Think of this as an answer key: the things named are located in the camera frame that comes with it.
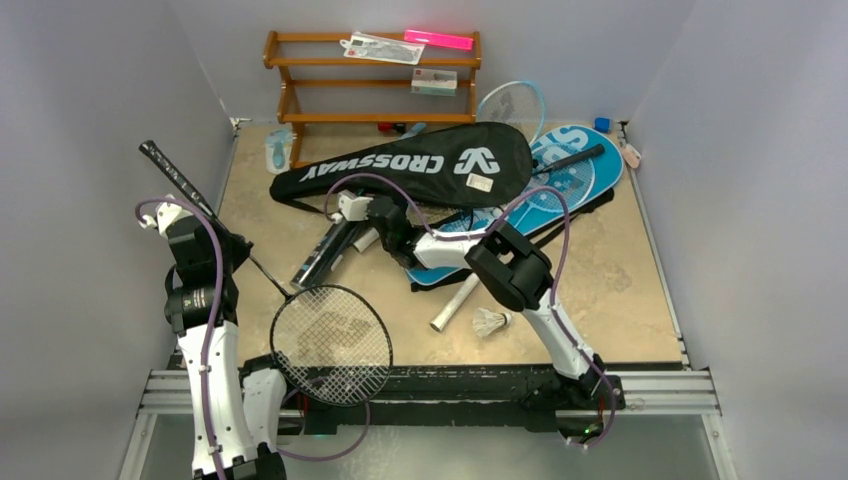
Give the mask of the black Crossway racket bag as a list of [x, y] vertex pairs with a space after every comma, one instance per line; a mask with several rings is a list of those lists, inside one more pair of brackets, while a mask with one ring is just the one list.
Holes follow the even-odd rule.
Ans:
[[480, 122], [419, 134], [277, 175], [270, 197], [283, 204], [322, 195], [343, 178], [351, 191], [389, 193], [379, 175], [418, 203], [476, 209], [506, 204], [529, 184], [534, 168], [524, 135], [502, 123]]

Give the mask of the black badminton racket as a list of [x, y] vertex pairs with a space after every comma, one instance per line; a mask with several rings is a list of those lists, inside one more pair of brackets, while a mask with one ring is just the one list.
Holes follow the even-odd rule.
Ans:
[[[190, 213], [217, 220], [231, 232], [154, 141], [142, 142], [139, 150], [189, 201]], [[393, 365], [391, 339], [374, 308], [341, 285], [317, 285], [283, 297], [269, 332], [274, 366], [304, 395], [327, 405], [349, 407], [373, 398]]]

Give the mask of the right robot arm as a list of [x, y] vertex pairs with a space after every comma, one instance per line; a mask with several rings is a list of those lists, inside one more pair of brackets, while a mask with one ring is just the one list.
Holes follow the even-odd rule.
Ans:
[[497, 221], [490, 230], [427, 232], [412, 226], [405, 210], [389, 197], [371, 200], [365, 220], [401, 266], [469, 269], [502, 307], [522, 314], [562, 378], [561, 392], [569, 404], [584, 407], [600, 391], [614, 391], [599, 357], [567, 318], [551, 260], [513, 226]]

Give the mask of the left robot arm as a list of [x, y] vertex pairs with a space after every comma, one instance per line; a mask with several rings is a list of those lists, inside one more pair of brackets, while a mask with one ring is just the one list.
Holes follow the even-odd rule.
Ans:
[[271, 439], [272, 409], [297, 399], [298, 382], [282, 371], [238, 370], [239, 290], [232, 273], [241, 261], [231, 238], [184, 209], [158, 216], [175, 265], [166, 278], [165, 318], [188, 371], [194, 419], [194, 479], [283, 479]]

